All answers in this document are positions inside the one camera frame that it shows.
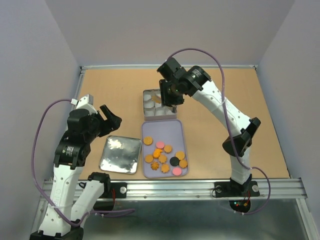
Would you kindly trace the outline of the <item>orange fish cookie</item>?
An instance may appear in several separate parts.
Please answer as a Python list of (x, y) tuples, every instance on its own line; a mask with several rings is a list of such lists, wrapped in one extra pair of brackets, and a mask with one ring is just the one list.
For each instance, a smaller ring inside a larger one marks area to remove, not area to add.
[(161, 99), (161, 97), (159, 97), (157, 94), (155, 94), (155, 93), (153, 93), (152, 95), (151, 95), (151, 99), (155, 102), (155, 103), (157, 103), (157, 104), (161, 104), (162, 103), (162, 99)]
[(162, 149), (156, 148), (152, 154), (153, 158), (158, 159), (161, 156), (162, 152), (163, 152)]

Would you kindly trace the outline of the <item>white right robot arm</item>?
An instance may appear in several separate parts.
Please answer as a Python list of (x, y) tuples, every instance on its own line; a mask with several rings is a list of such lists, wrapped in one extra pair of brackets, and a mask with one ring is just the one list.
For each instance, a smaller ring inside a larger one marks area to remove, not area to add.
[(162, 105), (181, 105), (184, 96), (189, 96), (202, 104), (226, 128), (229, 136), (222, 143), (222, 148), (230, 156), (231, 177), (229, 181), (216, 182), (212, 195), (216, 198), (242, 197), (251, 188), (250, 151), (261, 121), (238, 110), (200, 66), (186, 70), (171, 57), (157, 72), (162, 76), (159, 81)]

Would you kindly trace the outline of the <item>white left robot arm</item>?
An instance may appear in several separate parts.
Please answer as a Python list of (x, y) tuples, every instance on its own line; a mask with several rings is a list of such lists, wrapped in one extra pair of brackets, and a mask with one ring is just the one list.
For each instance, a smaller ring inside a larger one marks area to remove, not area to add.
[(53, 183), (50, 195), (37, 185), (48, 207), (32, 240), (81, 240), (86, 219), (95, 214), (93, 207), (99, 197), (111, 193), (111, 179), (106, 173), (89, 175), (84, 190), (75, 200), (79, 177), (83, 171), (91, 143), (117, 130), (122, 119), (106, 105), (96, 111), (92, 105), (77, 107), (69, 113), (67, 130), (63, 134), (54, 155)]

